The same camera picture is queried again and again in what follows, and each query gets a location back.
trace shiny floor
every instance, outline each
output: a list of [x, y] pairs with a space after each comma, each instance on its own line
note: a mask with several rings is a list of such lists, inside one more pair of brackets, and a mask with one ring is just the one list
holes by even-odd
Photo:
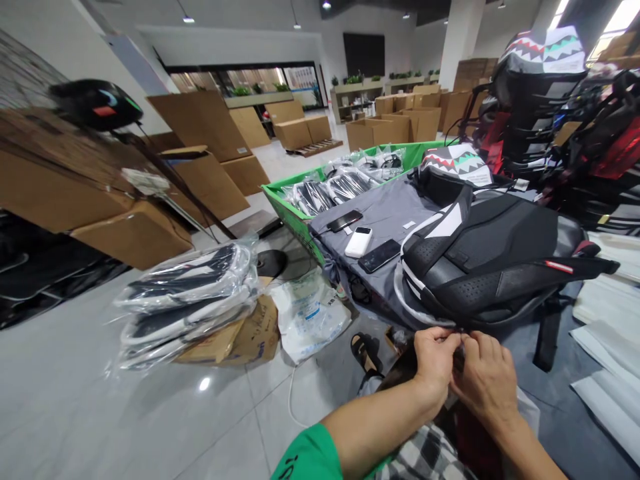
[[[305, 159], [274, 141], [255, 154], [271, 180], [293, 175], [348, 152], [344, 126], [332, 120], [331, 128], [344, 146]], [[225, 223], [273, 211], [262, 193], [249, 202]], [[198, 234], [194, 242], [206, 247], [209, 240]], [[291, 261], [285, 277], [312, 266], [286, 229], [260, 244], [283, 247]], [[121, 324], [111, 302], [139, 275], [130, 271], [0, 332], [0, 479], [265, 479], [303, 429], [289, 415], [293, 366], [280, 350], [259, 366], [114, 370]], [[355, 396], [363, 373], [349, 340], [358, 330], [380, 338], [391, 363], [385, 325], [356, 318], [296, 368], [291, 408], [300, 423], [311, 425]]]

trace green plastic bin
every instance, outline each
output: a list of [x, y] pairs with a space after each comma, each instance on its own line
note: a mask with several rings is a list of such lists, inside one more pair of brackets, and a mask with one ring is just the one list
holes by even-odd
[[[420, 165], [425, 150], [440, 148], [444, 146], [445, 143], [443, 141], [398, 143], [391, 146], [391, 151], [396, 151], [401, 148], [407, 149], [407, 151], [405, 152], [405, 158], [403, 160], [402, 168], [404, 171], [408, 171], [415, 166]], [[368, 155], [374, 155], [375, 150], [376, 147], [372, 147], [370, 149], [366, 149], [365, 153]], [[324, 265], [325, 260], [320, 253], [320, 250], [318, 250], [316, 244], [311, 240], [311, 234], [309, 233], [309, 228], [307, 227], [307, 224], [312, 220], [313, 217], [305, 215], [280, 196], [282, 194], [282, 187], [293, 185], [294, 183], [298, 183], [304, 180], [304, 178], [313, 171], [318, 172], [321, 180], [326, 180], [325, 175], [322, 172], [322, 167], [318, 167], [299, 173], [298, 175], [293, 175], [291, 177], [278, 180], [268, 185], [262, 185], [261, 188], [265, 192], [265, 195], [267, 196], [271, 206], [273, 206], [276, 214], [278, 215], [278, 217], [280, 217], [280, 220], [282, 220], [282, 222], [286, 226], [288, 226], [288, 228], [296, 236], [296, 238], [300, 240], [302, 245], [304, 245], [305, 248], [312, 254], [312, 256], [314, 256], [316, 260], [318, 260], [318, 263], [320, 265]]]

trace green sleeve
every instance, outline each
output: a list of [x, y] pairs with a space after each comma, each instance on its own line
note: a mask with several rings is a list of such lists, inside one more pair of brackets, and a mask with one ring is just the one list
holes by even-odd
[[321, 423], [304, 430], [290, 444], [271, 480], [342, 479], [333, 440]]

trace black smartphone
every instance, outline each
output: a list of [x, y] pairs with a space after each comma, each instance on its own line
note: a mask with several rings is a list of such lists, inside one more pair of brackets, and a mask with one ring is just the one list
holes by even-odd
[[358, 210], [351, 210], [349, 213], [343, 215], [337, 220], [328, 223], [327, 228], [336, 233], [342, 230], [347, 225], [350, 225], [353, 222], [360, 220], [361, 218], [362, 213], [358, 212]]
[[374, 248], [368, 254], [358, 260], [358, 265], [367, 273], [373, 273], [392, 259], [400, 255], [400, 244], [396, 240], [387, 240], [379, 247]]

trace sandal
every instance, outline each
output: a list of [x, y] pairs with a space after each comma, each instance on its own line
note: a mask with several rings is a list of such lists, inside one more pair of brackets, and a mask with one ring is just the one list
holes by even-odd
[[371, 362], [375, 366], [375, 370], [377, 373], [382, 374], [382, 362], [380, 358], [378, 358], [378, 347], [380, 345], [380, 341], [372, 338], [370, 335], [366, 335], [362, 332], [356, 333], [351, 338], [351, 353], [354, 358], [358, 360], [358, 363], [362, 367], [362, 369], [367, 372], [365, 369], [365, 362], [367, 360], [367, 356], [371, 359]]

